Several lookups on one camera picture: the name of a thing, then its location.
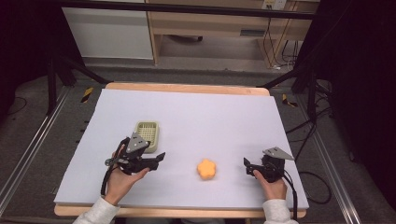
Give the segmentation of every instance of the wooden desk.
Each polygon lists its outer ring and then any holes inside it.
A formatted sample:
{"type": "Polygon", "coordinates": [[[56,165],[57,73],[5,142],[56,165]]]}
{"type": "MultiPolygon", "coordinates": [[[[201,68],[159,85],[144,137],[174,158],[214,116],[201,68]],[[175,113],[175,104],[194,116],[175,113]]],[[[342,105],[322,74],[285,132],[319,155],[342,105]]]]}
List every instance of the wooden desk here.
{"type": "MultiPolygon", "coordinates": [[[[218,94],[242,94],[269,96],[267,89],[233,87],[233,86],[203,86],[203,85],[178,85],[178,84],[137,84],[137,83],[110,83],[107,89],[134,90],[134,91],[172,91],[194,93],[218,93],[218,94]]],[[[88,211],[90,205],[64,205],[56,204],[55,214],[61,217],[79,216],[88,211]]],[[[304,217],[305,210],[298,211],[298,217],[304,217]]],[[[118,217],[227,217],[246,218],[264,217],[262,210],[199,210],[199,209],[168,209],[168,208],[144,208],[123,207],[117,213],[118,217]]]]}
{"type": "MultiPolygon", "coordinates": [[[[239,7],[262,8],[262,0],[146,0],[153,4],[175,4],[209,7],[239,7]]],[[[316,0],[287,1],[284,10],[315,12],[318,6],[316,0]]],[[[198,35],[255,38],[268,67],[275,64],[275,57],[282,50],[285,40],[304,40],[311,21],[271,19],[270,35],[246,36],[242,30],[265,31],[268,18],[202,15],[188,13],[148,12],[151,45],[154,62],[159,63],[163,35],[198,35]]]]}

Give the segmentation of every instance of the white sleeve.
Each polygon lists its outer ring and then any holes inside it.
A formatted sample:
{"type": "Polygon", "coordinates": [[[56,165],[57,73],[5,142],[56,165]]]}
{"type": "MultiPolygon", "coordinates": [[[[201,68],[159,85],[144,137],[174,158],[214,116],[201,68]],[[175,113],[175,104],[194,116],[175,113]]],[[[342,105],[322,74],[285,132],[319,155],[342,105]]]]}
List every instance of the white sleeve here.
{"type": "Polygon", "coordinates": [[[103,198],[99,198],[90,211],[81,214],[73,223],[109,224],[119,210],[119,207],[106,202],[103,198]]]}
{"type": "Polygon", "coordinates": [[[290,219],[290,211],[286,206],[286,201],[281,199],[268,200],[262,204],[265,213],[264,224],[298,224],[290,219]]]}

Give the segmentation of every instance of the yellow star-shaped object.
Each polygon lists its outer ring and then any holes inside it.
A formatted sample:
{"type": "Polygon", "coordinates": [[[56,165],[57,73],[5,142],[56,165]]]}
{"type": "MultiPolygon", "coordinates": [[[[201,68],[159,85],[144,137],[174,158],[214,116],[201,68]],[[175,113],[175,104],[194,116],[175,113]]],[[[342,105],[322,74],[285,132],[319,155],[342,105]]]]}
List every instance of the yellow star-shaped object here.
{"type": "Polygon", "coordinates": [[[208,159],[203,159],[198,164],[197,170],[203,180],[211,179],[216,174],[216,164],[208,159]]]}

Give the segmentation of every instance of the white cabinet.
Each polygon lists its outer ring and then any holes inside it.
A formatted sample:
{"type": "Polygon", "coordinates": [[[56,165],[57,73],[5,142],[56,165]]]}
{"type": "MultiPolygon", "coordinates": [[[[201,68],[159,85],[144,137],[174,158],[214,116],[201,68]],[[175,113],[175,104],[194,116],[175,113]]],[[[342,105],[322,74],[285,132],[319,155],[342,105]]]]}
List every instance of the white cabinet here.
{"type": "Polygon", "coordinates": [[[63,10],[82,57],[153,59],[146,12],[67,7],[63,10]]]}

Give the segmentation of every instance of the hand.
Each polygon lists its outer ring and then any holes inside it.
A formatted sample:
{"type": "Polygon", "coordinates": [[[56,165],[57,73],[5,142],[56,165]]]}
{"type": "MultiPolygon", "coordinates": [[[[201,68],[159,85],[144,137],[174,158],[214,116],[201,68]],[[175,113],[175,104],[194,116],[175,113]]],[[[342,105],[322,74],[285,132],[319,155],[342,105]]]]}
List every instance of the hand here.
{"type": "Polygon", "coordinates": [[[108,203],[117,205],[119,201],[128,193],[134,183],[143,178],[148,171],[149,168],[146,168],[135,175],[126,175],[118,167],[115,168],[113,172],[111,172],[110,178],[107,181],[107,193],[105,200],[108,203]]]}
{"type": "Polygon", "coordinates": [[[253,174],[262,185],[262,190],[264,191],[264,196],[266,200],[286,199],[286,191],[288,190],[288,187],[286,186],[283,179],[278,179],[274,183],[268,183],[268,181],[264,178],[264,176],[262,176],[259,171],[254,170],[253,174]]]}

